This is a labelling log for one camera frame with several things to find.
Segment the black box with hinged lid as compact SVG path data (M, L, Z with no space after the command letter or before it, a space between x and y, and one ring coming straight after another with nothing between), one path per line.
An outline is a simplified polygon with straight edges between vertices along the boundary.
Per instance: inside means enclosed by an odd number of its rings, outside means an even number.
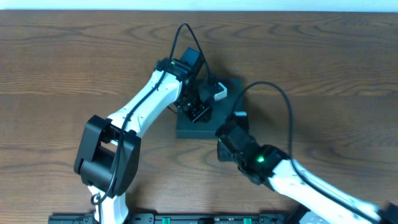
M222 78L220 82L227 88L228 95L220 101L210 101L211 114L208 122L193 123L184 112L178 112L177 139L216 139L216 130L224 124L243 89L243 80L240 78Z

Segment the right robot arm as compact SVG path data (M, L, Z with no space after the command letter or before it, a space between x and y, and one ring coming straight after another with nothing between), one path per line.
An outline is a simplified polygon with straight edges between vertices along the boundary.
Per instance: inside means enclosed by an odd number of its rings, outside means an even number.
M294 199L328 223L397 223L397 205L380 208L342 192L279 148L260 146L239 120L225 122L215 135L219 161L236 163L252 183Z

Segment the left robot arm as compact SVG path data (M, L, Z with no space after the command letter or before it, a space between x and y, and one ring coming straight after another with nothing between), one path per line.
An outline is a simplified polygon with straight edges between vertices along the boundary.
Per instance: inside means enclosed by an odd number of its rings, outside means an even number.
M121 109L85 124L74 171L92 193L94 223L126 223L129 210L125 192L139 163L141 139L170 104L193 122L208 122L210 101L228 94L214 78L198 83L205 63L202 53L188 48L180 59L159 60L145 87Z

